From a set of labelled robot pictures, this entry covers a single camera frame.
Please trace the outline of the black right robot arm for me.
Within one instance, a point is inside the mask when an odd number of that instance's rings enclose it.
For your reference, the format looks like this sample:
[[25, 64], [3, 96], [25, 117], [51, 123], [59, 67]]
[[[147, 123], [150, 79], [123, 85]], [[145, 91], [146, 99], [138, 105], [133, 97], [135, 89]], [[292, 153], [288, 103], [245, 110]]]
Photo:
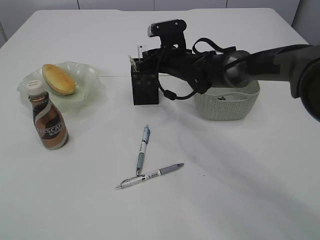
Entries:
[[297, 44], [249, 53], [235, 47], [193, 53], [189, 49], [156, 48], [137, 67], [141, 71], [168, 74], [192, 88], [186, 96], [164, 89], [170, 100], [186, 100], [209, 88], [243, 88], [252, 81], [288, 82], [291, 96], [301, 99], [306, 111], [320, 119], [320, 47]]

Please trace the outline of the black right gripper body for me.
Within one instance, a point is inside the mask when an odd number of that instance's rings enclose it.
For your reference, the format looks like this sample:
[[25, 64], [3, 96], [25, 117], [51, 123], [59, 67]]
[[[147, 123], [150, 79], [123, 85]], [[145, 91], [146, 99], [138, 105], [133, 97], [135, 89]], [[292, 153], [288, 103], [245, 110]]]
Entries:
[[148, 50], [138, 64], [140, 71], [159, 72], [169, 75], [182, 75], [190, 67], [195, 54], [189, 49], [155, 48]]

